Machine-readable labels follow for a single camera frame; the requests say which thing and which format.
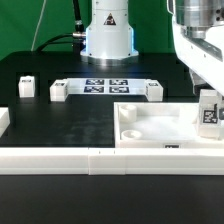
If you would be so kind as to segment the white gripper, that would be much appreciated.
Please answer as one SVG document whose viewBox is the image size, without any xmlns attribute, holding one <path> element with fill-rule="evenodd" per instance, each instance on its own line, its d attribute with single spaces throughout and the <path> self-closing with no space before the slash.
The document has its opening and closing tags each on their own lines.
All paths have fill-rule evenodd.
<svg viewBox="0 0 224 224">
<path fill-rule="evenodd" d="M 167 0 L 176 55 L 224 96 L 224 0 Z"/>
</svg>

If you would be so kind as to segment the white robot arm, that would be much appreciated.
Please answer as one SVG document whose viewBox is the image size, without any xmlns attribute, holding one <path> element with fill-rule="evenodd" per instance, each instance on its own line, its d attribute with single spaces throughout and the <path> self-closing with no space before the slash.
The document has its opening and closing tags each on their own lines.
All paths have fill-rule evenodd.
<svg viewBox="0 0 224 224">
<path fill-rule="evenodd" d="M 224 97 L 224 0 L 166 2 L 178 59 Z M 85 37 L 85 61 L 108 65 L 137 57 L 128 0 L 92 0 Z"/>
</svg>

